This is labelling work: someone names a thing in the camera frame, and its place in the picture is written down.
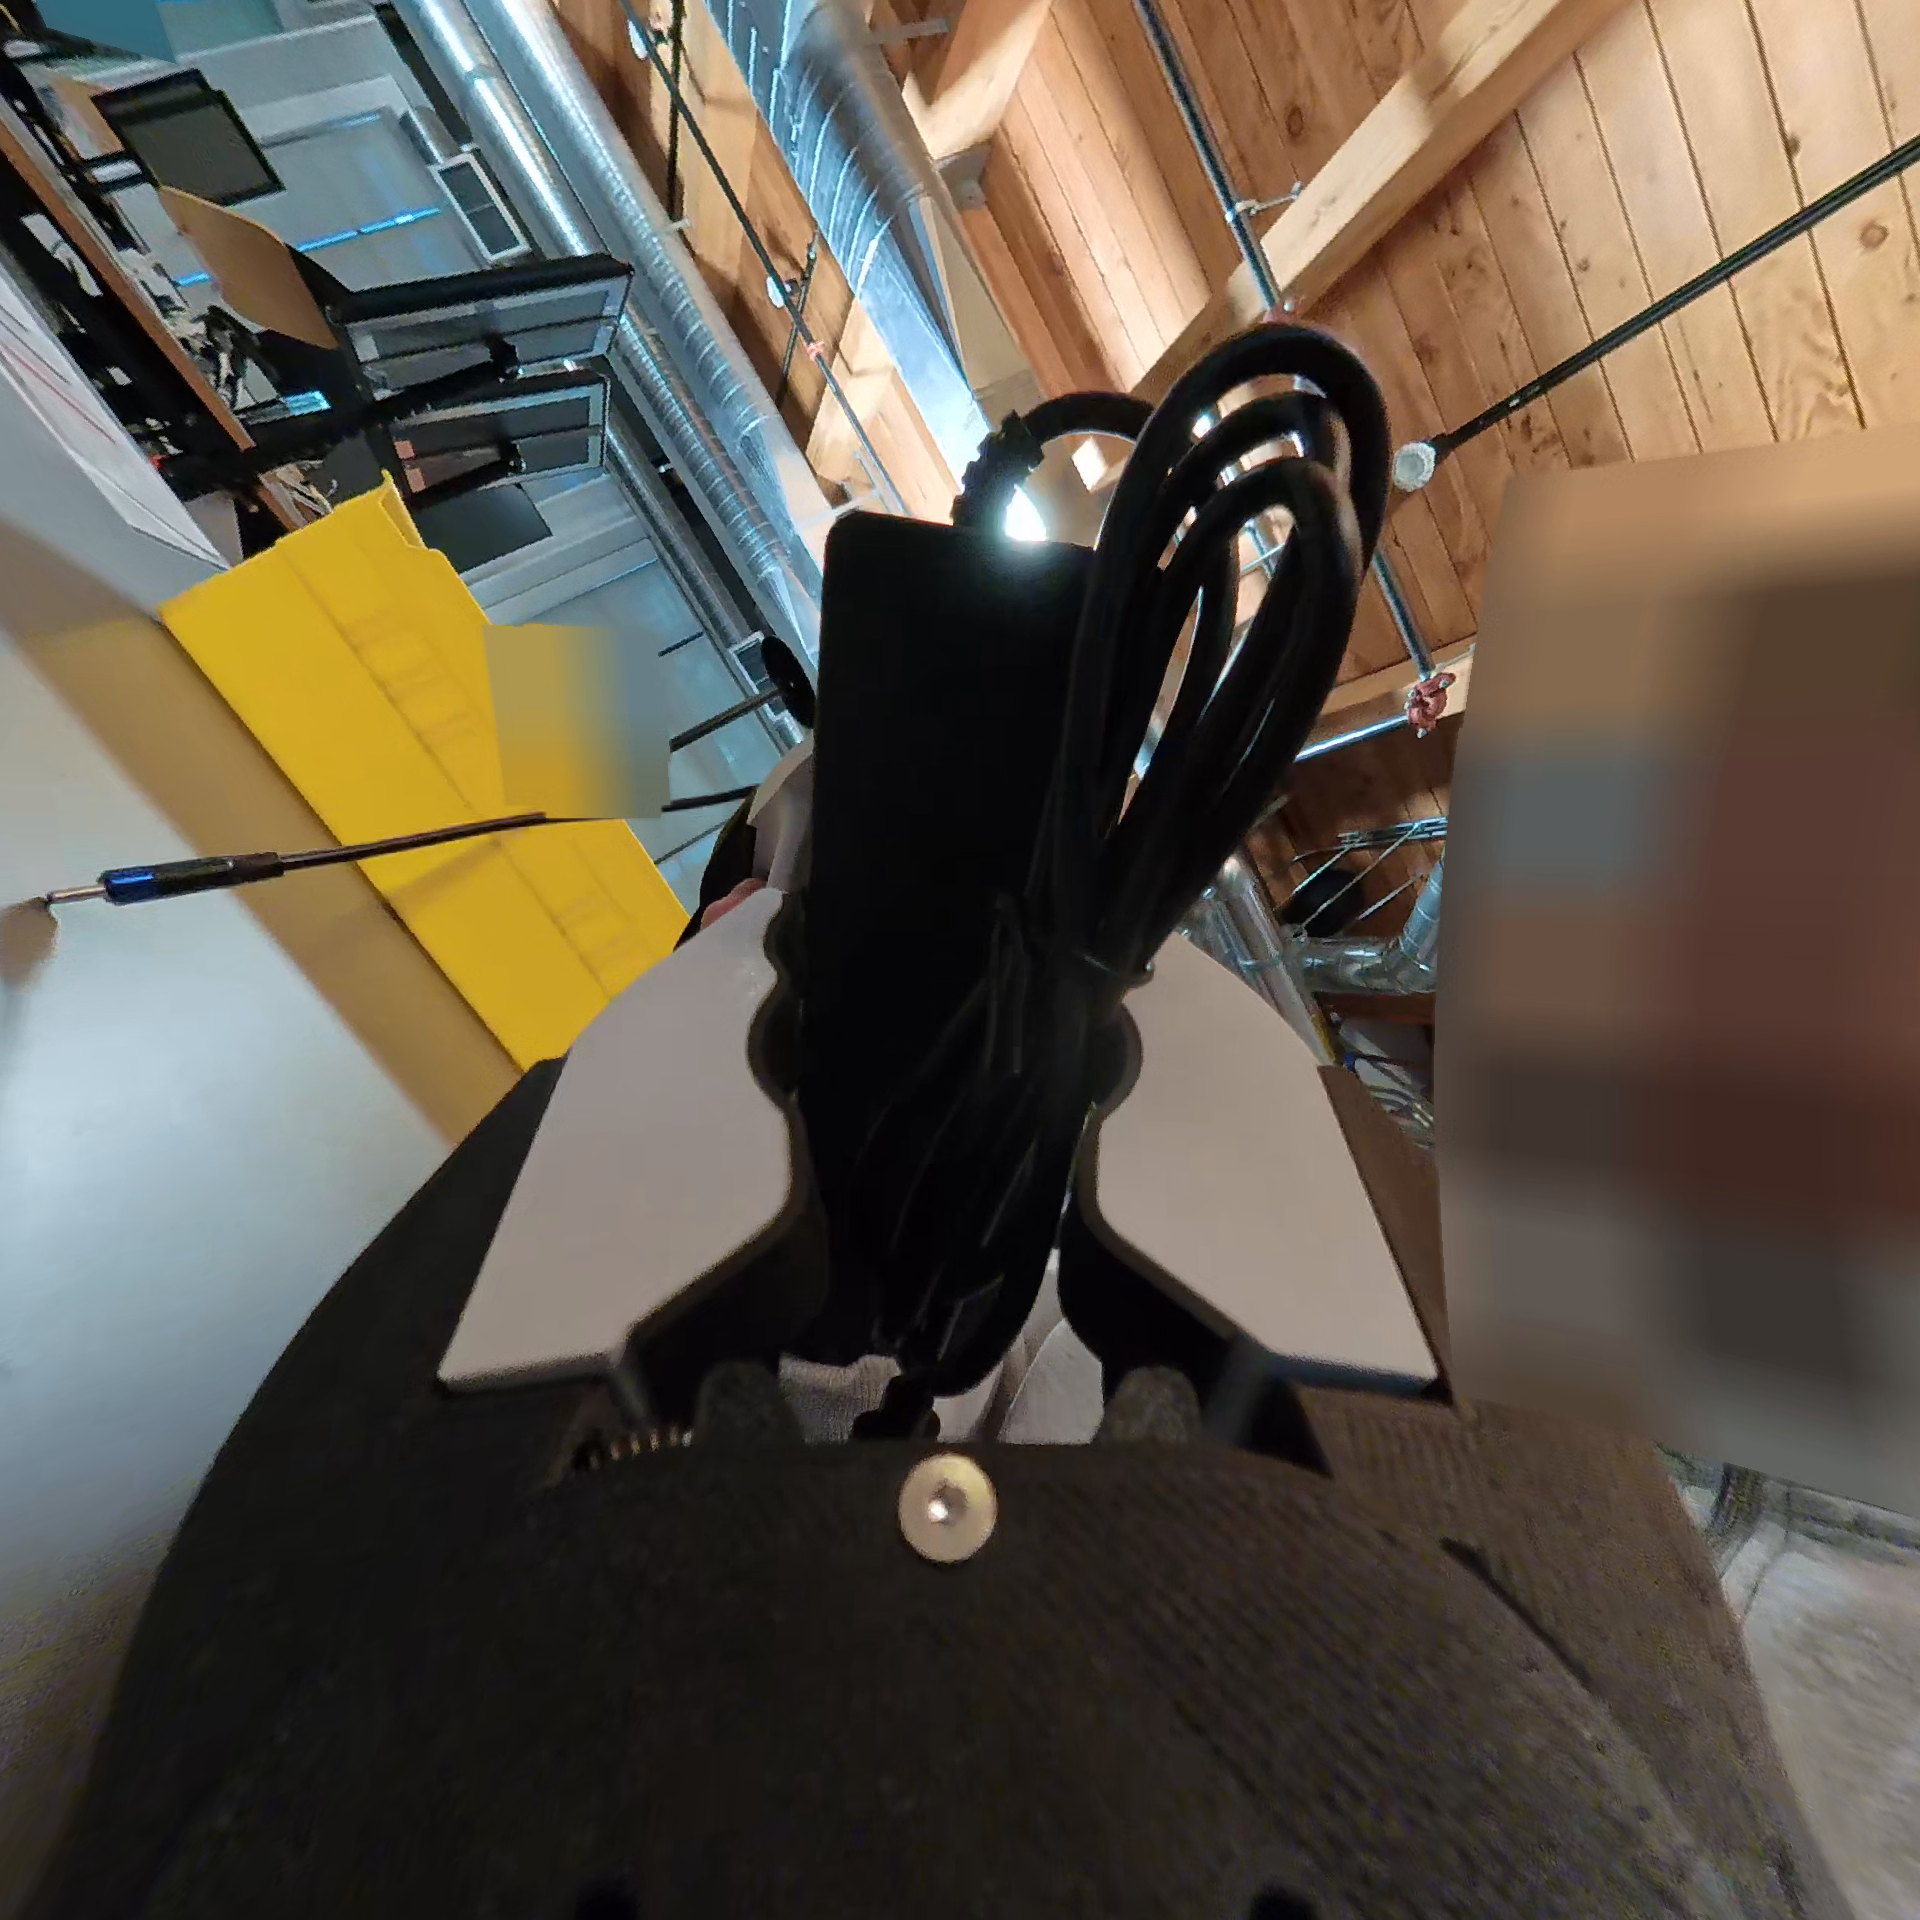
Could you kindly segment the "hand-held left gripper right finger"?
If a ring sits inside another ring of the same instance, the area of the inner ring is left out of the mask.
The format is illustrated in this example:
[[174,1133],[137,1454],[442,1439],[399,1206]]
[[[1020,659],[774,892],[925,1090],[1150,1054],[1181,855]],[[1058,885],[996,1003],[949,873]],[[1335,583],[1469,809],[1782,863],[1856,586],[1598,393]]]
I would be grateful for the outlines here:
[[1442,1363],[1311,1045],[1173,933],[1118,1020],[1079,1149],[1070,1327],[1111,1367],[1216,1373],[1235,1344],[1317,1386]]

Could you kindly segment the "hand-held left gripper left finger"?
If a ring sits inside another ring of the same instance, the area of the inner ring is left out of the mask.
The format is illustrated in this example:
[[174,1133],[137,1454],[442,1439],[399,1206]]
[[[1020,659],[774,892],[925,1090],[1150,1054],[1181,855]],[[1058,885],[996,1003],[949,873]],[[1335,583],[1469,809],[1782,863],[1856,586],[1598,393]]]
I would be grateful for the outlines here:
[[572,1045],[442,1359],[447,1389],[629,1373],[691,1389],[824,1311],[824,1203],[759,888]]

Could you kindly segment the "black usb cable blue plug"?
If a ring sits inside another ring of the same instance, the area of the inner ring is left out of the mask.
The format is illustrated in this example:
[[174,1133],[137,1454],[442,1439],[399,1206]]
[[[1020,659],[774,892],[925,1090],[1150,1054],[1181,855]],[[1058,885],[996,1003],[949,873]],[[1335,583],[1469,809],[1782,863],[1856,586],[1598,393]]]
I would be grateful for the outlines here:
[[374,844],[327,847],[307,851],[243,851],[243,855],[194,855],[170,863],[140,863],[126,870],[106,870],[98,879],[76,888],[49,888],[28,904],[55,911],[61,904],[106,900],[106,904],[146,904],[170,899],[197,899],[208,892],[233,892],[262,883],[275,883],[294,873],[364,866],[369,859],[413,855],[438,847],[460,847],[519,831],[572,831],[622,823],[615,817],[563,817],[563,812],[512,812],[498,819],[459,823],[443,831],[417,831],[403,836],[383,836]]

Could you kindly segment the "black power adapter brick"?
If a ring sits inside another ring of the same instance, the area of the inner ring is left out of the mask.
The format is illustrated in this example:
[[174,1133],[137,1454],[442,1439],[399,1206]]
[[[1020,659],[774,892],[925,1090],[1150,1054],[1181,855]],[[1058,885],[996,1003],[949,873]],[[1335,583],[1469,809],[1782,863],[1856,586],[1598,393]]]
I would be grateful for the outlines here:
[[1038,1297],[1109,1049],[1033,900],[1094,553],[849,517],[824,573],[797,1090],[831,1239],[803,1359],[895,1403],[988,1377]]

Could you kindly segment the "yellow plastic bin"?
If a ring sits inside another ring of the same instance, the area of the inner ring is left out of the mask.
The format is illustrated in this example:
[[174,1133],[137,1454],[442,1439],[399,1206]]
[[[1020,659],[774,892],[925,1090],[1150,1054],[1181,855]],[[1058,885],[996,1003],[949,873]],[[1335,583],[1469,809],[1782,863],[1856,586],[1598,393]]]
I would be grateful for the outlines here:
[[[159,608],[336,844],[507,819],[487,616],[385,482]],[[629,823],[512,831],[361,866],[528,1067],[669,954],[683,904]]]

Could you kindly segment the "black flat monitor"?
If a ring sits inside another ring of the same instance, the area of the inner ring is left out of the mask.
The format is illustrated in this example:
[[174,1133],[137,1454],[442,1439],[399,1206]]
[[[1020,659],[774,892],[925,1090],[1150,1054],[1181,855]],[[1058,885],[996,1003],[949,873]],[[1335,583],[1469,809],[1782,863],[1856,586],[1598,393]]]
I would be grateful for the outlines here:
[[320,310],[361,368],[390,387],[423,383],[459,356],[511,353],[516,367],[603,356],[629,310],[634,267],[590,253],[473,276],[340,291]]

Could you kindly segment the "grey metal conduit pipe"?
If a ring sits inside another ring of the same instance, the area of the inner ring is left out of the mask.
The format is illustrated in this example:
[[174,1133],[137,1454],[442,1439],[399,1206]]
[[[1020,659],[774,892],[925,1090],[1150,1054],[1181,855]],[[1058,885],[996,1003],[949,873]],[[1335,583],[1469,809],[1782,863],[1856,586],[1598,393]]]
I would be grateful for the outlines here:
[[[1227,174],[1227,159],[1220,146],[1220,136],[1211,134],[1211,121],[1206,118],[1202,99],[1192,86],[1188,67],[1178,52],[1178,43],[1167,24],[1167,12],[1159,2],[1134,2],[1143,36],[1150,43],[1150,52],[1167,80],[1167,89],[1173,93],[1173,105],[1181,118],[1181,126],[1188,134],[1188,145],[1197,149],[1197,159],[1211,186],[1211,195],[1223,208],[1223,218],[1237,244],[1241,263],[1247,266],[1258,298],[1264,301],[1264,307],[1284,307],[1287,314],[1295,310],[1289,301],[1282,293],[1282,285],[1271,272],[1271,266],[1264,263],[1260,253],[1260,240],[1252,226],[1253,218],[1253,204],[1237,195],[1237,186]],[[1422,634],[1422,625],[1413,621],[1413,610],[1405,598],[1405,587],[1384,555],[1384,549],[1380,549],[1371,555],[1371,576],[1381,587],[1384,608],[1392,615],[1392,625],[1399,632],[1399,639],[1413,665],[1417,681],[1431,681],[1438,671],[1438,659],[1426,647],[1426,636]]]

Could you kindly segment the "wooden edged desk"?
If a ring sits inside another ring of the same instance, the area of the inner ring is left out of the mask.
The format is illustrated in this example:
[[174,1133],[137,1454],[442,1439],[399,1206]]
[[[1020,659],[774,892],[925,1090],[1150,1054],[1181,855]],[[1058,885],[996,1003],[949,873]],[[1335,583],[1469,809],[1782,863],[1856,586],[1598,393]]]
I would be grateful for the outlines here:
[[251,450],[238,413],[212,388],[9,105],[4,267],[146,454]]

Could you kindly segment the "black ceiling rod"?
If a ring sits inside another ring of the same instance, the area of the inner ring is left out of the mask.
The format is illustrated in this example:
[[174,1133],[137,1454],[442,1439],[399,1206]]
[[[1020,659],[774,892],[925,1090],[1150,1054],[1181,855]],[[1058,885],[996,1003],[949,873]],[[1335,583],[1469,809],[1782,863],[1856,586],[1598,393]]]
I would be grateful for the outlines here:
[[1458,450],[1486,438],[1492,427],[1506,425],[1520,413],[1535,408],[1538,401],[1545,401],[1553,393],[1558,393],[1562,387],[1569,387],[1581,372],[1591,372],[1606,356],[1642,339],[1648,331],[1666,327],[1683,310],[1704,301],[1712,291],[1729,288],[1729,281],[1752,272],[1763,259],[1774,259],[1776,253],[1789,248],[1795,240],[1811,236],[1812,230],[1819,230],[1831,217],[1861,204],[1868,192],[1878,192],[1889,184],[1897,184],[1914,163],[1918,163],[1918,136],[1909,136],[1881,159],[1876,159],[1876,163],[1861,167],[1856,175],[1841,180],[1835,189],[1821,192],[1811,205],[1801,205],[1789,218],[1776,222],[1774,230],[1763,230],[1763,236],[1757,236],[1754,242],[1719,259],[1712,267],[1683,281],[1677,291],[1653,301],[1648,307],[1642,307],[1629,319],[1610,327],[1606,332],[1602,332],[1586,345],[1574,351],[1570,356],[1566,356],[1553,368],[1521,383],[1517,393],[1486,406],[1476,418],[1469,418],[1464,425],[1442,427],[1442,430],[1426,436],[1423,441],[1433,441],[1442,449],[1442,454],[1445,454],[1442,467],[1445,467]]

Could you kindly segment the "brown cardboard sheet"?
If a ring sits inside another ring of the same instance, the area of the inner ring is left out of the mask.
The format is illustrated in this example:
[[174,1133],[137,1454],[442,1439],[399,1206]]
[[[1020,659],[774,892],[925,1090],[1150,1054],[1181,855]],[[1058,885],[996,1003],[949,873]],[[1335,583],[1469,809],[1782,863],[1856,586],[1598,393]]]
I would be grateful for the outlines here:
[[302,276],[294,253],[254,218],[207,204],[194,192],[158,186],[168,218],[203,259],[216,298],[251,327],[302,339],[310,351],[336,351],[340,335],[327,323],[324,303]]

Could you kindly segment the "small black monitor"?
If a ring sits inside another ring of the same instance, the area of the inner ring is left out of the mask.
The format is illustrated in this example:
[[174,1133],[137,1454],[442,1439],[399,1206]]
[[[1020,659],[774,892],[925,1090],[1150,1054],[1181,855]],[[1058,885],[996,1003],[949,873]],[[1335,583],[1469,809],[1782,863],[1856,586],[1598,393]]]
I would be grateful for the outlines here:
[[158,189],[190,192],[212,205],[246,205],[285,189],[227,93],[201,70],[91,95],[122,153],[132,153]]

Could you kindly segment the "silver elbow duct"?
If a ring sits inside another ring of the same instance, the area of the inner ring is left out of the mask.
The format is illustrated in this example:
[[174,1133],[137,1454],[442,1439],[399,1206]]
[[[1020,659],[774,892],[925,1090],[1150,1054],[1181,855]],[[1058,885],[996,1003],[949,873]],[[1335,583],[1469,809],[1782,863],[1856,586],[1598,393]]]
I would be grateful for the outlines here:
[[1445,863],[1422,883],[1405,926],[1381,941],[1287,931],[1247,855],[1235,855],[1188,911],[1188,933],[1241,978],[1311,1049],[1329,1052],[1322,1016],[1438,1027]]

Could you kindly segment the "narrow silver spiral air duct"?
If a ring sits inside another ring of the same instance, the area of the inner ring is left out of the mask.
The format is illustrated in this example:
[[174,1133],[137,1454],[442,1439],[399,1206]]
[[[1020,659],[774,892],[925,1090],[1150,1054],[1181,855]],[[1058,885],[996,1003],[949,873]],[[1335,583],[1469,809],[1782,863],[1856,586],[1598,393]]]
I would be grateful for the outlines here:
[[399,2],[479,153],[553,253],[634,272],[612,358],[748,587],[819,659],[831,503],[549,2]]

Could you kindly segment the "wide silver spiral air duct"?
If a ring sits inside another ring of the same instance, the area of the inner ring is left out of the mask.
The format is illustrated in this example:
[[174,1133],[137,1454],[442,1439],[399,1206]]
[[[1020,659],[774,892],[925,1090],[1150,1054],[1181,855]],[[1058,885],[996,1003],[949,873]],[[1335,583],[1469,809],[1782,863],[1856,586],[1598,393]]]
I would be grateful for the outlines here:
[[925,430],[965,478],[1035,401],[898,80],[860,2],[709,2],[794,186]]

